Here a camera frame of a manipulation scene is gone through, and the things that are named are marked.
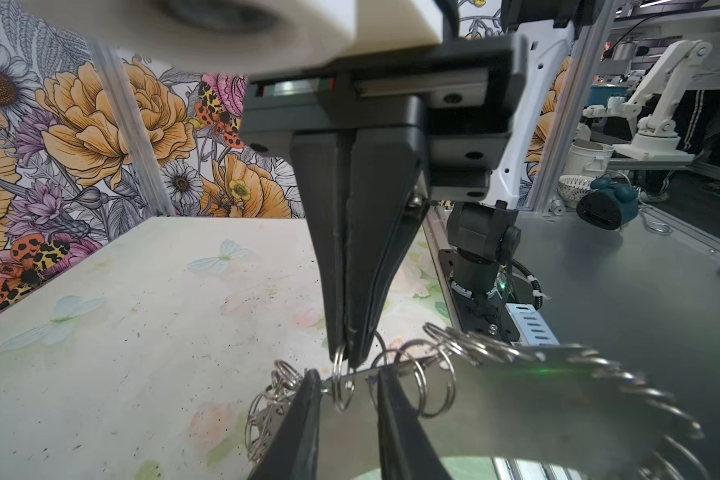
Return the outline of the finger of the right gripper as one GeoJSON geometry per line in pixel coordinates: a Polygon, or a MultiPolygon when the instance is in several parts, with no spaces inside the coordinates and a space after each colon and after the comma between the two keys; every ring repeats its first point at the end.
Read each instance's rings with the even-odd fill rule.
{"type": "Polygon", "coordinates": [[[350,358],[347,207],[356,132],[296,134],[290,160],[319,267],[329,356],[350,358]]]}

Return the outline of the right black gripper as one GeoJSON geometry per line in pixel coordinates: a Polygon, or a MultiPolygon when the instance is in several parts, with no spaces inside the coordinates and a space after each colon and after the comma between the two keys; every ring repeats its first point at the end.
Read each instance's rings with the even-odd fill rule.
{"type": "Polygon", "coordinates": [[[368,357],[392,279],[431,198],[487,197],[526,84],[520,34],[351,56],[254,77],[240,137],[288,158],[296,134],[363,129],[346,201],[344,339],[349,366],[368,357]]]}

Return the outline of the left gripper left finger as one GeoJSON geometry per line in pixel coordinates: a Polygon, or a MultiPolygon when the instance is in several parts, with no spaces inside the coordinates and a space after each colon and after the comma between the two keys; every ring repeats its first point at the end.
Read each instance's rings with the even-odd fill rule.
{"type": "Polygon", "coordinates": [[[277,369],[247,415],[251,479],[317,477],[322,381],[312,369],[299,376],[277,369]]]}

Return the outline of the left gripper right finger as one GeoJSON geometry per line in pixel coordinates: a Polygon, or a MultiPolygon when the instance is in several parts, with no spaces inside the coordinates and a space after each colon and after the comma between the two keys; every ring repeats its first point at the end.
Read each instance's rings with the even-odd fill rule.
{"type": "Polygon", "coordinates": [[[390,368],[378,372],[377,416],[384,480],[450,479],[390,368]]]}

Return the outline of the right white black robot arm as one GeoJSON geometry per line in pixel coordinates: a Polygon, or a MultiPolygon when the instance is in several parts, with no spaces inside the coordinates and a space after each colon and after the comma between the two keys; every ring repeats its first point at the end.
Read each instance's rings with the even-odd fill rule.
{"type": "Polygon", "coordinates": [[[493,281],[519,234],[520,180],[550,86],[611,1],[506,1],[500,33],[251,77],[241,136],[293,168],[316,254],[328,351],[367,358],[391,282],[432,203],[453,200],[463,266],[493,281]]]}

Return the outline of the neighbouring white robot arm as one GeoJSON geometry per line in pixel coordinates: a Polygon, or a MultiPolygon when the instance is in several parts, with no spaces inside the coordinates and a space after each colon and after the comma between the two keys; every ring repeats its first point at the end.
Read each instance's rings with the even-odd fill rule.
{"type": "Polygon", "coordinates": [[[628,121],[633,133],[629,143],[616,144],[616,153],[650,165],[686,166],[693,156],[679,148],[673,115],[712,45],[702,40],[680,40],[671,44],[643,78],[632,96],[611,97],[605,105],[582,111],[587,119],[619,117],[628,121]]]}

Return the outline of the white bucket in background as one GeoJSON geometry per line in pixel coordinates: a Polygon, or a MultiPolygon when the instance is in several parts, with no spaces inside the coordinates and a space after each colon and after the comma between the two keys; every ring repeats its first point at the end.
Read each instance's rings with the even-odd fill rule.
{"type": "Polygon", "coordinates": [[[563,174],[599,177],[607,170],[613,153],[611,145],[577,139],[570,147],[563,174]]]}

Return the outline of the teal black device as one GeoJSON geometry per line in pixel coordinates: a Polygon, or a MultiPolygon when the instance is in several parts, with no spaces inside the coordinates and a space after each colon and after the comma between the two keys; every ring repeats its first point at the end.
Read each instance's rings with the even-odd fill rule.
{"type": "Polygon", "coordinates": [[[600,229],[620,230],[638,216],[638,196],[628,180],[600,177],[590,183],[590,191],[578,202],[576,213],[600,229]]]}

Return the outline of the right aluminium corner post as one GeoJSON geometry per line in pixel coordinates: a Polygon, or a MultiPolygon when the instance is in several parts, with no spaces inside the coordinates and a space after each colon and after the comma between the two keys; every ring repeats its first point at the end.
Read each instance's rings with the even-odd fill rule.
{"type": "Polygon", "coordinates": [[[122,59],[106,45],[93,40],[87,40],[86,43],[112,106],[119,132],[124,137],[143,198],[154,215],[174,216],[175,210],[165,189],[122,59]]]}

